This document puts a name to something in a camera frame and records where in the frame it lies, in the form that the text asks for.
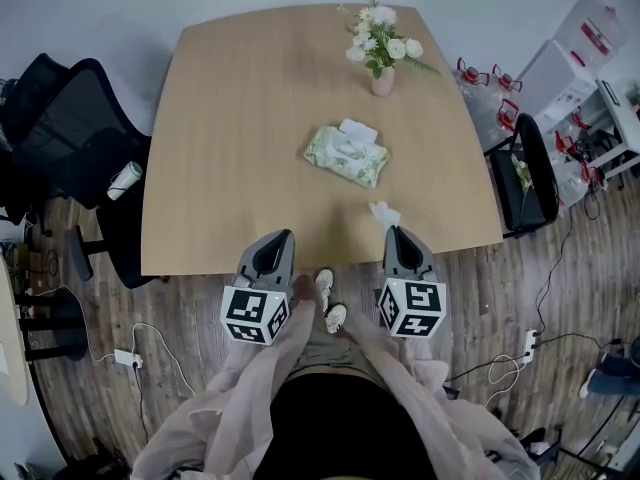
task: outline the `person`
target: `person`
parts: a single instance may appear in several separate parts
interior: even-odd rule
[[[580,398],[598,395],[640,396],[640,367],[630,358],[605,353],[598,368],[589,372]]]
[[[448,366],[432,359],[428,340],[392,339],[362,311],[329,309],[332,285],[327,270],[316,283],[299,277],[274,343],[234,342],[206,391],[153,436],[132,478],[539,479],[486,409],[447,399]]]

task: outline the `white cable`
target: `white cable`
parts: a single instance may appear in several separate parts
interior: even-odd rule
[[[145,322],[138,322],[137,324],[134,324],[133,328],[131,329],[131,336],[133,338],[133,347],[131,347],[131,354],[133,354],[135,352],[135,350],[136,350],[136,327],[138,327],[139,325],[144,326],[144,327],[149,327],[150,329],[153,329],[154,331],[156,331],[158,333],[158,335],[160,336],[160,341],[162,341],[162,344],[164,345],[164,348],[167,349],[167,352],[171,356],[171,359],[173,359],[175,361],[176,365],[178,365],[178,371],[180,372],[180,376],[182,377],[182,380],[184,381],[185,385],[189,388],[191,393],[193,393],[193,396],[196,396],[195,390],[191,387],[191,384],[189,384],[187,382],[187,379],[185,378],[184,373],[182,372],[182,366],[180,365],[180,361],[178,361],[176,359],[176,356],[174,356],[171,353],[171,350],[169,350],[169,347],[167,346],[166,342],[164,341],[164,337],[162,336],[162,333],[160,332],[160,329],[158,329],[157,327],[155,327],[155,326],[153,326],[151,324],[147,324]]]
[[[516,369],[515,369],[515,370],[511,370],[511,371],[509,371],[509,372],[505,373],[505,374],[504,374],[502,377],[500,377],[498,380],[495,380],[495,381],[494,381],[494,380],[491,380],[491,370],[493,369],[493,365],[494,365],[494,364],[496,364],[496,361],[497,361],[498,359],[500,359],[501,357],[506,357],[506,358],[507,358],[507,359],[509,359],[510,361],[513,361],[513,364],[514,364],[514,366],[516,367]],[[516,385],[516,382],[518,382],[518,377],[520,377],[520,372],[521,372],[522,370],[524,370],[524,369],[527,367],[527,364],[525,364],[522,368],[519,368],[519,367],[518,367],[518,363],[516,363],[516,360],[515,360],[513,357],[508,356],[507,354],[498,354],[498,355],[494,358],[493,362],[491,363],[491,366],[489,366],[489,373],[487,373],[487,380],[489,381],[489,384],[492,384],[492,385],[493,385],[493,384],[497,384],[498,382],[502,381],[502,380],[503,380],[505,377],[507,377],[508,375],[511,375],[511,374],[514,374],[514,373],[516,374],[516,378],[515,378],[515,379],[513,379],[513,382],[511,383],[511,385],[510,385],[507,389],[502,389],[502,390],[500,390],[500,391],[496,391],[493,395],[491,395],[491,396],[489,397],[489,400],[487,400],[487,401],[486,401],[486,403],[484,404],[484,406],[485,406],[485,407],[487,407],[487,405],[489,405],[489,402],[491,402],[491,400],[493,400],[493,397],[494,397],[494,396],[499,395],[499,394],[501,394],[501,393],[507,393],[508,391],[511,391],[511,388],[513,388],[513,386],[515,386],[515,385]]]
[[[87,333],[87,348],[89,349],[89,354],[91,355],[91,359],[93,359],[96,363],[99,363],[100,361],[104,361],[107,357],[115,356],[115,354],[106,354],[106,355],[102,356],[100,359],[96,359],[96,356],[93,355],[93,351],[91,350],[91,341],[89,340],[89,329],[87,328],[87,325],[86,325],[87,324],[87,317],[84,314],[84,307],[82,306],[82,302],[80,301],[80,298],[76,295],[76,292],[74,292],[66,284],[58,286],[57,288],[54,288],[53,290],[47,290],[46,292],[39,293],[38,297],[40,295],[46,295],[47,293],[57,292],[60,288],[66,288],[67,290],[69,290],[71,292],[71,294],[78,301],[78,304],[80,305],[80,311],[82,311],[82,318],[84,319],[84,322],[85,322],[84,330]]]

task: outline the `white flower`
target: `white flower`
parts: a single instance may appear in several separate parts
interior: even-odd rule
[[[378,41],[373,38],[367,39],[362,47],[364,48],[365,52],[368,52],[369,50],[375,50],[378,47]]]
[[[353,46],[362,46],[370,37],[369,32],[360,32],[357,36],[353,36]]]
[[[352,46],[347,50],[347,59],[354,62],[361,62],[364,60],[365,51],[357,46]]]
[[[396,11],[386,5],[373,8],[373,22],[377,25],[393,25],[396,22]]]
[[[360,10],[358,15],[360,16],[360,19],[362,21],[371,21],[373,19],[373,11],[374,11],[374,8],[365,7],[364,9]]]
[[[389,52],[389,57],[396,60],[404,58],[405,53],[407,53],[404,43],[400,39],[389,39],[387,51]]]
[[[407,55],[414,59],[420,57],[424,53],[422,45],[415,39],[407,39]]]
[[[369,22],[368,21],[361,21],[360,23],[358,23],[355,26],[354,30],[358,34],[365,34],[365,33],[369,32]]]

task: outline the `paper roll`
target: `paper roll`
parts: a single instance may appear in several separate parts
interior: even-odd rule
[[[142,178],[142,167],[135,162],[129,162],[111,184],[107,195],[115,201],[140,178]]]

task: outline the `pink jacket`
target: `pink jacket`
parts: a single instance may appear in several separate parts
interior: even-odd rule
[[[248,480],[273,438],[270,405],[309,339],[314,304],[301,302],[270,347],[234,342],[207,390],[186,401],[137,458],[134,480],[159,480],[179,466],[183,480]],[[431,358],[426,339],[394,340],[363,313],[345,329],[411,416],[441,480],[538,480],[538,467],[484,407],[448,400],[446,363]],[[497,451],[493,463],[485,450]]]

